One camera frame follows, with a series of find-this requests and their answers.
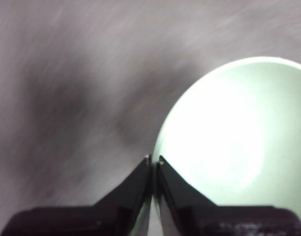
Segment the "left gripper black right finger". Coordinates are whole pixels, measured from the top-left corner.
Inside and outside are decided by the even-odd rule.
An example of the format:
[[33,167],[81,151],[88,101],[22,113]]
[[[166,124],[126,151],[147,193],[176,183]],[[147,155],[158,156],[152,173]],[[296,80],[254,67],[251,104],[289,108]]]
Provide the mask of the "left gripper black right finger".
[[301,221],[291,210],[271,206],[218,206],[187,183],[160,156],[159,208],[166,203],[182,236],[301,236]]

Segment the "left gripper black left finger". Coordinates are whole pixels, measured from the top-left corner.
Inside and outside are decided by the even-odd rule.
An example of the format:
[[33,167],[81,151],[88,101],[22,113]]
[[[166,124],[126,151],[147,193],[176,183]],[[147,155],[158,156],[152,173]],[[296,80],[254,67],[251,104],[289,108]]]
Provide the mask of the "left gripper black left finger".
[[91,206],[52,206],[13,215],[3,236],[127,236],[149,200],[151,156],[146,156],[127,178]]

